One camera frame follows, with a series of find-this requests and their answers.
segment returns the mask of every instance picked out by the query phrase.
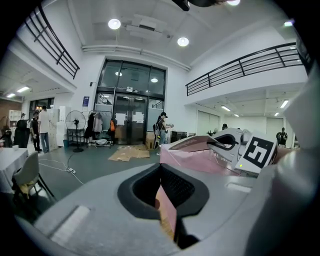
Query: gray floor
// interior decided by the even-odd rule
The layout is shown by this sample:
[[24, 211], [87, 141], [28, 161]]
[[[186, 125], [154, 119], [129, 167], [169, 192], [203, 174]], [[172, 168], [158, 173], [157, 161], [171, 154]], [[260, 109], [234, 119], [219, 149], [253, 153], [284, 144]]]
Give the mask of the gray floor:
[[[80, 153], [73, 153], [73, 149], [75, 147], [62, 147], [47, 154], [39, 154], [40, 164], [58, 168], [54, 169], [40, 165], [40, 174], [46, 185], [54, 194], [56, 200], [59, 201], [82, 186], [82, 184], [70, 172], [63, 171], [66, 169], [64, 164], [74, 169], [76, 171], [76, 177], [85, 184], [102, 176], [118, 173], [137, 166], [158, 163], [160, 160], [160, 157], [155, 151], [150, 151], [150, 158], [131, 158], [128, 162], [108, 160], [118, 147], [118, 145], [114, 145], [111, 148], [97, 148], [95, 146], [89, 146], [88, 148], [83, 147], [84, 151]], [[13, 194], [6, 194], [6, 197], [12, 205], [14, 214], [30, 221], [31, 223], [35, 221], [37, 216], [39, 216], [34, 210], [34, 216], [27, 216], [20, 206], [13, 204]], [[30, 191], [30, 199], [32, 204], [42, 213], [55, 203], [55, 201], [50, 199], [44, 190], [40, 191], [39, 195], [35, 195], [35, 192], [32, 189]]]

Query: fluorescent light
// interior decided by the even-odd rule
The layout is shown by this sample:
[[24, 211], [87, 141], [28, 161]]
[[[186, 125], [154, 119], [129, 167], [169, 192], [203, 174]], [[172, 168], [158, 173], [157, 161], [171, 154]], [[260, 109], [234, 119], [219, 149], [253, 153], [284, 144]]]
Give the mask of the fluorescent light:
[[25, 86], [25, 87], [17, 90], [17, 92], [18, 92], [18, 93], [22, 93], [22, 92], [24, 92], [24, 91], [26, 91], [26, 90], [28, 90], [28, 89], [29, 89], [29, 87], [26, 87], [26, 86]]
[[226, 106], [221, 106], [221, 108], [223, 108], [226, 111], [231, 111], [229, 108], [227, 108]]
[[226, 1], [231, 6], [237, 6], [240, 3], [240, 0], [234, 0], [234, 1]]
[[283, 109], [283, 108], [287, 105], [288, 102], [289, 102], [289, 100], [286, 99], [286, 100], [282, 103], [282, 105], [281, 105], [280, 108]]
[[110, 21], [108, 22], [108, 26], [112, 30], [117, 30], [118, 28], [120, 28], [121, 22], [120, 20], [113, 18], [113, 19], [110, 19]]
[[182, 46], [182, 47], [185, 47], [185, 46], [187, 46], [188, 44], [189, 44], [188, 38], [186, 38], [186, 37], [180, 37], [180, 38], [178, 39], [178, 45], [180, 45], [180, 46]]
[[284, 23], [284, 26], [285, 26], [285, 27], [291, 27], [293, 24], [294, 24], [294, 23], [293, 23], [292, 20], [288, 20], [288, 21], [286, 21], [286, 22]]

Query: fan stand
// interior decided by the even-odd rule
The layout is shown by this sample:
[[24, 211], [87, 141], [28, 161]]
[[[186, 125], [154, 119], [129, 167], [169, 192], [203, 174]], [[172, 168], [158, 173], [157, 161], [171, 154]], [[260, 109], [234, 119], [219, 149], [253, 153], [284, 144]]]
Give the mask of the fan stand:
[[76, 148], [73, 150], [73, 152], [74, 153], [80, 153], [80, 152], [84, 151], [84, 149], [79, 147], [79, 142], [78, 142], [78, 124], [79, 124], [79, 120], [75, 119], [73, 122], [75, 124], [75, 137], [76, 137]]

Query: glass entrance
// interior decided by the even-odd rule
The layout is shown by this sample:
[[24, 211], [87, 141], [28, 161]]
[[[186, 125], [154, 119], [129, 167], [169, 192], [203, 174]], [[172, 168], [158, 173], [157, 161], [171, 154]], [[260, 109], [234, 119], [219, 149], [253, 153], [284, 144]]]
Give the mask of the glass entrance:
[[113, 110], [115, 142], [139, 145], [146, 133], [147, 97], [116, 94]]

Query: jeans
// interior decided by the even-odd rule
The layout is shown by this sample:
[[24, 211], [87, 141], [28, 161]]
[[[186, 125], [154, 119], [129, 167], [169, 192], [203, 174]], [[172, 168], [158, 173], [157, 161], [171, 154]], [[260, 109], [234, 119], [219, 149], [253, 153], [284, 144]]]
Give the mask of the jeans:
[[49, 149], [49, 135], [47, 132], [40, 133], [40, 135], [41, 135], [41, 145], [42, 145], [43, 153], [48, 153], [50, 151], [50, 149]]
[[162, 144], [166, 144], [166, 130], [160, 131], [160, 140], [159, 140], [159, 146]]
[[33, 138], [33, 145], [34, 145], [34, 150], [35, 151], [38, 151], [40, 149], [40, 146], [39, 146], [39, 143], [40, 143], [40, 140], [39, 140], [39, 133], [36, 133], [35, 134], [35, 138]]

